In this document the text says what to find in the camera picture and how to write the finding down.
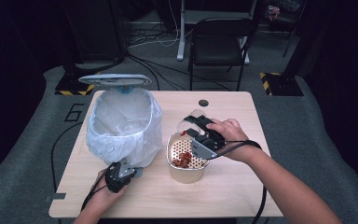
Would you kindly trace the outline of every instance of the hand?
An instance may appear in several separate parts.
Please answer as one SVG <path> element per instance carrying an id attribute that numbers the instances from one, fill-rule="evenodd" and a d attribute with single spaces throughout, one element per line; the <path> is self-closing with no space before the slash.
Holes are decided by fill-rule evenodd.
<path id="1" fill-rule="evenodd" d="M 103 174 L 104 170 L 101 170 L 98 173 L 97 180 Z M 102 188 L 98 192 L 94 193 L 94 195 L 89 199 L 85 209 L 92 210 L 93 212 L 99 214 L 100 216 L 105 213 L 112 205 L 124 195 L 124 192 L 127 188 L 127 185 L 121 189 L 118 193 L 114 193 L 110 191 L 106 187 L 105 178 L 103 177 L 98 183 L 96 190 Z"/>
<path id="2" fill-rule="evenodd" d="M 222 134 L 226 141 L 246 141 L 249 139 L 246 133 L 242 130 L 240 124 L 235 119 L 226 119 L 224 121 L 212 119 L 212 121 L 214 123 L 207 124 L 207 128 Z M 235 146 L 236 144 L 238 143 L 229 143 L 224 148 L 218 150 L 217 153 Z M 225 156 L 234 161 L 247 162 L 250 157 L 251 149 L 257 148 L 252 146 L 238 147 L 225 154 Z"/>

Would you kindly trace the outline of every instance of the person's right arm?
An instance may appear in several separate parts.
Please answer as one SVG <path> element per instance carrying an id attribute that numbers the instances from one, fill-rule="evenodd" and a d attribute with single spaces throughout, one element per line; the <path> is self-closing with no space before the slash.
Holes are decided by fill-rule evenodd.
<path id="1" fill-rule="evenodd" d="M 207 127 L 221 133 L 227 141 L 248 140 L 248 136 L 235 119 L 213 119 L 213 122 L 214 124 L 208 124 Z M 245 162 L 252 168 L 289 222 L 341 223 L 336 214 L 310 187 L 259 148 L 242 146 L 226 156 L 235 161 Z"/>

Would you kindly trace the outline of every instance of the wooden table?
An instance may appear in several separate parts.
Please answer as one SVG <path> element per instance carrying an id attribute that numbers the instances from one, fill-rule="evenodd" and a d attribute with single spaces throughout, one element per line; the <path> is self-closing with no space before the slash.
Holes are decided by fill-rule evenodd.
<path id="1" fill-rule="evenodd" d="M 244 163 L 225 157 L 213 160 L 201 180 L 181 184 L 169 173 L 166 146 L 176 133 L 177 124 L 195 109 L 208 118 L 239 121 L 249 138 L 269 154 L 252 96 L 243 91 L 151 91 L 160 104 L 162 117 L 161 150 L 141 177 L 133 178 L 126 194 L 104 217 L 253 217 L 260 205 L 262 184 Z M 77 217 L 80 207 L 106 164 L 90 154 L 86 144 L 88 117 L 101 91 L 91 101 L 85 122 L 74 145 L 57 193 L 64 199 L 53 200 L 52 217 Z M 207 100 L 202 107 L 199 100 Z M 281 217 L 282 213 L 268 194 L 263 217 Z"/>

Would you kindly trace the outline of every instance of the chair seat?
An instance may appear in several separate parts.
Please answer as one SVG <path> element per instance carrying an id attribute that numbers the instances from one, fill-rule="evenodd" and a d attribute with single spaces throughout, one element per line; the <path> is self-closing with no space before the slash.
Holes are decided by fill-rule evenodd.
<path id="1" fill-rule="evenodd" d="M 241 46 L 235 36 L 198 36 L 195 40 L 194 64 L 240 66 L 244 64 Z"/>

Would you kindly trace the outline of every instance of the yellow and black hazard tape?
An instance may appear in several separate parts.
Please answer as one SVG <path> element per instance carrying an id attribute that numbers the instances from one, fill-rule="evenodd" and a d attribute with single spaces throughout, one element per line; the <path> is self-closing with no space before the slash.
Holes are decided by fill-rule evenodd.
<path id="1" fill-rule="evenodd" d="M 264 91 L 267 95 L 272 95 L 271 87 L 267 81 L 267 75 L 280 76 L 280 73 L 260 73 L 261 81 L 263 82 Z"/>
<path id="2" fill-rule="evenodd" d="M 55 91 L 55 94 L 57 95 L 90 95 L 92 93 L 92 90 L 94 89 L 94 85 L 89 85 L 85 90 L 83 91 Z"/>

